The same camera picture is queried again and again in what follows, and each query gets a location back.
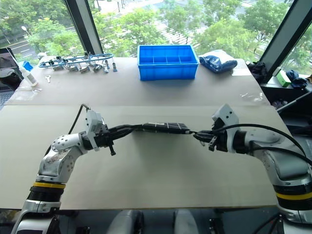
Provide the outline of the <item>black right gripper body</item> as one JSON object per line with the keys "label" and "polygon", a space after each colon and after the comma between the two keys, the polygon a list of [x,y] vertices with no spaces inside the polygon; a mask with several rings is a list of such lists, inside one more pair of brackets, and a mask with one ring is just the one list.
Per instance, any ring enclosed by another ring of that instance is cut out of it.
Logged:
{"label": "black right gripper body", "polygon": [[225,127],[224,121],[221,119],[217,119],[214,122],[213,128],[211,130],[211,135],[213,138],[209,142],[209,150],[214,151],[215,149],[218,151],[227,152],[227,132],[225,130],[220,130]]}

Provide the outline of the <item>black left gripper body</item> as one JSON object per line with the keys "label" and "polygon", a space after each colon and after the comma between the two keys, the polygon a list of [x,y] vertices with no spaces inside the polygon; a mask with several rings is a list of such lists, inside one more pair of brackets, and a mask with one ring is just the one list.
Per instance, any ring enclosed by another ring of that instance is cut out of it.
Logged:
{"label": "black left gripper body", "polygon": [[113,143],[112,135],[106,124],[103,124],[101,126],[99,132],[96,133],[94,139],[98,147],[104,147],[104,148],[108,147],[110,149],[110,154],[112,156],[115,155],[115,151],[113,148],[114,143]]}

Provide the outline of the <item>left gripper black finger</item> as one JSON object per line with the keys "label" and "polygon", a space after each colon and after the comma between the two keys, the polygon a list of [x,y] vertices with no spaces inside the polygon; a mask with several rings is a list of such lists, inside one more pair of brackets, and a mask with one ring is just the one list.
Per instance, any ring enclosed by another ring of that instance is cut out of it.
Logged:
{"label": "left gripper black finger", "polygon": [[138,130],[141,128],[142,128],[141,124],[135,124],[135,125],[124,124],[124,125],[118,125],[116,127],[109,128],[109,132],[111,134],[125,134],[125,133],[128,134],[134,130]]}
{"label": "left gripper black finger", "polygon": [[133,129],[111,130],[111,142],[113,143],[115,140],[123,138],[132,132],[133,132]]}

